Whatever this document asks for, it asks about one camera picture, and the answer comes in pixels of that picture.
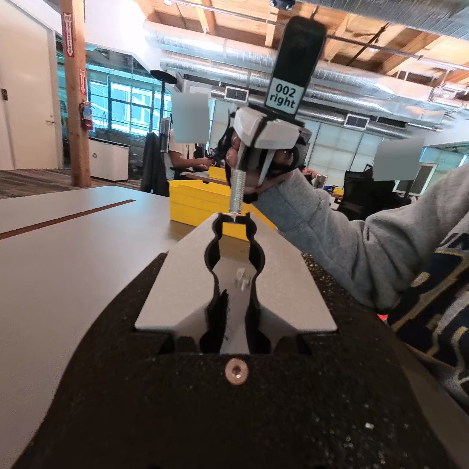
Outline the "black floor lamp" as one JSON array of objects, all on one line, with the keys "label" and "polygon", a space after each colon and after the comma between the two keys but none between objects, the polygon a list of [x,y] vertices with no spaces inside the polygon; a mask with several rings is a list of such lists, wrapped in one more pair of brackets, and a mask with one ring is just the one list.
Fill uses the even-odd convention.
[{"label": "black floor lamp", "polygon": [[159,115],[159,124],[160,124],[160,120],[161,118],[167,118],[167,117],[164,117],[164,112],[165,112],[165,96],[166,96],[166,85],[169,84],[169,85],[174,85],[177,83],[177,79],[167,73],[167,72],[164,72],[164,71],[161,71],[161,70],[156,70],[156,69],[152,69],[150,71],[150,74],[152,75],[152,77],[158,81],[161,82],[161,91],[160,91],[160,115]]}]

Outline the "black office chair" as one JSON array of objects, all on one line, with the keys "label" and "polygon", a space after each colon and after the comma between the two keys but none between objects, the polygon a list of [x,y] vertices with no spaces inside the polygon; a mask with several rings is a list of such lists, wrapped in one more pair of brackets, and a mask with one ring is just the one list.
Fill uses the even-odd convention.
[{"label": "black office chair", "polygon": [[343,197],[336,209],[348,220],[366,220],[370,215],[399,207],[400,198],[393,191],[393,181],[375,181],[372,169],[346,171]]}]

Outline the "person's right hand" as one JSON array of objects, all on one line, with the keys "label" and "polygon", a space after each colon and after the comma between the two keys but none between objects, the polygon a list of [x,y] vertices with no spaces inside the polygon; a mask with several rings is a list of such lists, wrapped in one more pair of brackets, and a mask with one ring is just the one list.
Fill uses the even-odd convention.
[{"label": "person's right hand", "polygon": [[[225,158],[225,167],[227,172],[226,179],[229,182],[230,187],[232,186],[233,170],[237,165],[238,150],[240,148],[240,144],[240,138],[238,137],[236,132],[233,132],[230,139],[230,148],[228,149]],[[290,166],[293,160],[293,154],[292,152],[290,152],[290,150],[278,149],[274,154],[272,163],[286,167]],[[281,173],[280,170],[274,171],[274,175],[272,177],[266,177],[262,184],[259,183],[260,174],[260,170],[254,170],[246,173],[244,187],[245,195],[257,194],[258,196],[260,196],[270,188],[286,181],[287,179],[290,179],[290,177],[293,175],[293,172]]]}]

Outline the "long silver threaded bolt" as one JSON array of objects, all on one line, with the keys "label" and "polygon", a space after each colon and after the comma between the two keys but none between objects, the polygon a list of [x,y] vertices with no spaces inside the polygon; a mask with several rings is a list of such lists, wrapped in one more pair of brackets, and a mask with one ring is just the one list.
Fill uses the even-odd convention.
[{"label": "long silver threaded bolt", "polygon": [[232,171],[229,215],[234,219],[242,214],[246,173],[240,169]]}]

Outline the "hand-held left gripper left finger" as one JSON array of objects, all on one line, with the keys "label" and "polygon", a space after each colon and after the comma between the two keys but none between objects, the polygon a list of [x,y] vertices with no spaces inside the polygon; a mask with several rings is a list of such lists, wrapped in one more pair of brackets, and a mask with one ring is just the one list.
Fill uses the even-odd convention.
[{"label": "hand-held left gripper left finger", "polygon": [[220,296],[213,272],[220,261],[222,214],[215,213],[174,245],[135,322],[143,332],[199,341],[209,330],[209,308]]}]

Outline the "white door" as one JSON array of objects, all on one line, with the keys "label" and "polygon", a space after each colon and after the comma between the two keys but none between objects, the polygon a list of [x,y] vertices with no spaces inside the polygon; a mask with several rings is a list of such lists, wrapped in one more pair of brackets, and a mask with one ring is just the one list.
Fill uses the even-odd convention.
[{"label": "white door", "polygon": [[15,169],[62,166],[47,29],[29,17],[1,25],[1,84]]}]

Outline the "black jacket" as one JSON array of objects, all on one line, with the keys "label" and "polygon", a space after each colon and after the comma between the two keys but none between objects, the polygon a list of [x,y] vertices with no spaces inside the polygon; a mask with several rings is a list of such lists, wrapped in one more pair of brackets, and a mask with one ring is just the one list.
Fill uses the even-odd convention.
[{"label": "black jacket", "polygon": [[140,191],[169,197],[169,183],[160,139],[153,132],[149,132],[145,139]]}]

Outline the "wooden post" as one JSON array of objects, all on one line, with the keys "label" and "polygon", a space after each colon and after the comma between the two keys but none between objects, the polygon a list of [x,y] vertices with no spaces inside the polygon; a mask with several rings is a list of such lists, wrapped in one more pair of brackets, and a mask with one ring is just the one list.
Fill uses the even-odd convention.
[{"label": "wooden post", "polygon": [[80,125],[79,104],[87,101],[80,93],[79,69],[86,71],[85,2],[82,0],[60,1],[62,12],[73,14],[75,57],[64,54],[67,92],[68,140],[71,161],[72,185],[79,188],[91,186],[89,134]]}]

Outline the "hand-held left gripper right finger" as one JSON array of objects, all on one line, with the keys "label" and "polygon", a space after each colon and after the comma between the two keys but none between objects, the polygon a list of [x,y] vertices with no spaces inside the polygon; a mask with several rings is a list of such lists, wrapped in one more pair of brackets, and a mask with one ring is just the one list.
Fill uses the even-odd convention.
[{"label": "hand-held left gripper right finger", "polygon": [[301,251],[255,214],[246,214],[246,234],[260,250],[251,289],[260,311],[258,330],[268,339],[336,332]]}]

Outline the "person's printed sweatshirt torso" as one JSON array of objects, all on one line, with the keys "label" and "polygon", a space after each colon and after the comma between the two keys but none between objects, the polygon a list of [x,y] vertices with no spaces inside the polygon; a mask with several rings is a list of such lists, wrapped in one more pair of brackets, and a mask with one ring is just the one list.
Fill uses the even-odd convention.
[{"label": "person's printed sweatshirt torso", "polygon": [[451,233],[438,246],[387,323],[468,413],[468,233]]}]

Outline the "person's right forearm grey sleeve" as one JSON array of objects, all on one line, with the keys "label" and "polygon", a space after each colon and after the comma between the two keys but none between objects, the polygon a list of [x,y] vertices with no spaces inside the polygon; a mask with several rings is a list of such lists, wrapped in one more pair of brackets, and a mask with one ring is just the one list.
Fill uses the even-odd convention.
[{"label": "person's right forearm grey sleeve", "polygon": [[328,194],[313,189],[298,170],[254,206],[358,302],[385,311],[444,241],[468,231],[469,168],[448,172],[417,202],[365,221],[332,210]]}]

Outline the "silver ceiling duct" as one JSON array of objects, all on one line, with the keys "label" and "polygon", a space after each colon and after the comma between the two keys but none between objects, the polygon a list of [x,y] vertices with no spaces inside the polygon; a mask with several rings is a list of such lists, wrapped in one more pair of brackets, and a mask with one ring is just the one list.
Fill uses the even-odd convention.
[{"label": "silver ceiling duct", "polygon": [[[147,20],[143,28],[146,40],[165,51],[257,72],[270,74],[273,71],[277,52],[263,46],[205,36],[203,33]],[[455,108],[468,105],[468,101],[460,97],[460,95],[468,97],[468,91],[455,85],[431,87],[325,61],[318,62],[313,77],[313,83],[366,97],[381,99],[403,97],[442,103]]]}]

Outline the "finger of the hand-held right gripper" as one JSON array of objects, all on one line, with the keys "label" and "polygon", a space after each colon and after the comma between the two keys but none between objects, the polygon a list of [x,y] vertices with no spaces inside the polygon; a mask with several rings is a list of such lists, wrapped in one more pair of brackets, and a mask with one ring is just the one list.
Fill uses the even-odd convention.
[{"label": "finger of the hand-held right gripper", "polygon": [[[271,120],[267,126],[267,138],[269,151],[267,153],[269,166],[266,172],[260,174],[259,183],[262,184],[266,177],[272,177],[274,171],[281,173],[292,172],[302,166],[309,147],[311,131],[307,128],[291,124],[283,120]],[[290,166],[281,166],[272,163],[274,154],[278,149],[290,150],[293,154],[293,162]]]},{"label": "finger of the hand-held right gripper", "polygon": [[269,110],[266,108],[239,108],[234,118],[234,130],[240,145],[235,169],[266,172],[269,166],[267,126]]}]

